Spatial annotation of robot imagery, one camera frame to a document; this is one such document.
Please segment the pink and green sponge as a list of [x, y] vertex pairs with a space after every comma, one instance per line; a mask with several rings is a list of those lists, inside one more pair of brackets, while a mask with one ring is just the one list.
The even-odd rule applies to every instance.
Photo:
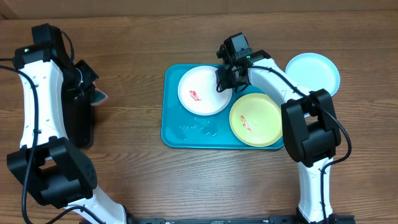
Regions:
[[99, 106], [105, 103], [108, 100], [108, 95], [105, 94], [98, 88], [95, 88], [94, 92], [91, 95], [90, 105], [91, 106]]

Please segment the white plate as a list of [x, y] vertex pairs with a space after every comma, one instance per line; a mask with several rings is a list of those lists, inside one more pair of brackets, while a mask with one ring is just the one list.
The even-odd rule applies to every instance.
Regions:
[[219, 113], [229, 104], [232, 90], [217, 92], [216, 71], [216, 67], [198, 66], [180, 79], [178, 98], [189, 112], [209, 116]]

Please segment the yellow-green plate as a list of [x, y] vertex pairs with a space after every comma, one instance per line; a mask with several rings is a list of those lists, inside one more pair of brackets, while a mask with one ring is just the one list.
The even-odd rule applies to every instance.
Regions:
[[241, 142], [252, 147], [267, 147], [282, 137], [281, 110], [263, 93], [236, 100], [229, 112], [229, 125]]

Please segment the light blue plate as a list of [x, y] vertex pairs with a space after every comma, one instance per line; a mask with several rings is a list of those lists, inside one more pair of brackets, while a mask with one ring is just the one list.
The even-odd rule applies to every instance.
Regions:
[[325, 89], [334, 96], [340, 87], [340, 73], [327, 57], [316, 53], [296, 55], [286, 66], [285, 73], [296, 83], [317, 91]]

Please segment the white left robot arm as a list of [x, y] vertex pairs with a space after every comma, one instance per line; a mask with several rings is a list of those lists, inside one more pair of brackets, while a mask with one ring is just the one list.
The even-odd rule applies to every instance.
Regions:
[[34, 43], [15, 51], [12, 71], [24, 92], [24, 131], [20, 149], [7, 167], [22, 184], [22, 198], [76, 212], [89, 223], [133, 223], [134, 217], [99, 187], [84, 149], [93, 143], [94, 107], [106, 99], [97, 74], [66, 48], [58, 27], [32, 28]]

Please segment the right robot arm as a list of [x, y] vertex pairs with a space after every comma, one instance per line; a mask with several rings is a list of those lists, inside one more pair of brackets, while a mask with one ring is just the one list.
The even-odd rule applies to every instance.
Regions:
[[242, 33], [228, 37], [216, 55], [223, 61], [216, 71], [218, 92], [252, 85], [280, 106], [284, 146], [298, 164], [300, 222], [333, 223], [329, 180], [341, 125], [331, 95], [295, 83], [267, 52], [253, 51]]

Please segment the teal plastic tray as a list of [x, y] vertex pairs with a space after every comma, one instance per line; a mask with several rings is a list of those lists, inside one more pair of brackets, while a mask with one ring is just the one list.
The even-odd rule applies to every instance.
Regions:
[[217, 114], [199, 116], [189, 112], [178, 98], [178, 84], [183, 75], [197, 64], [175, 64], [169, 67], [164, 77], [161, 137], [163, 142], [174, 148], [191, 149], [237, 149], [255, 150], [240, 141], [229, 125], [229, 112], [240, 97], [261, 93], [254, 86], [233, 93], [227, 107]]

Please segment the black rectangular bin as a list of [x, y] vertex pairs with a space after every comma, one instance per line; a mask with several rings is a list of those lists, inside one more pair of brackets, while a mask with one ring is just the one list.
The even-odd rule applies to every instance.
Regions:
[[62, 91], [63, 122], [67, 137], [78, 148], [93, 145], [94, 109], [89, 93]]

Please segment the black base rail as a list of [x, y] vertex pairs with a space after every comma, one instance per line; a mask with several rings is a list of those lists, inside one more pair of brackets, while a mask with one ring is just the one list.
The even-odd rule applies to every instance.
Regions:
[[[268, 218], [230, 218], [230, 219], [186, 219], [186, 220], [166, 220], [164, 218], [145, 218], [127, 220], [133, 224], [299, 224], [308, 223], [304, 218], [293, 215], [271, 215]], [[328, 223], [355, 224], [354, 216], [329, 217]]]

